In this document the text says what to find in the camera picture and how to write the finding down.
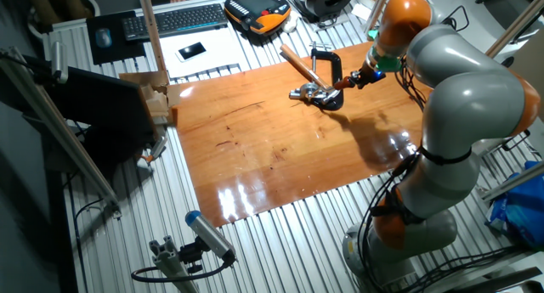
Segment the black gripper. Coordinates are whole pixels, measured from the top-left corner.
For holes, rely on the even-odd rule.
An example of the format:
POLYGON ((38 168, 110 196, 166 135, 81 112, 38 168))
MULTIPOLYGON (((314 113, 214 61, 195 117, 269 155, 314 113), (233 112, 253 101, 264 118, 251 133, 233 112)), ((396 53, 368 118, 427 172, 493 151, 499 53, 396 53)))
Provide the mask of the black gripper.
POLYGON ((381 81, 386 77, 386 74, 380 70, 375 70, 367 63, 364 63, 359 71, 355 70, 350 73, 352 80, 357 80, 351 87, 361 90, 368 84, 381 81))

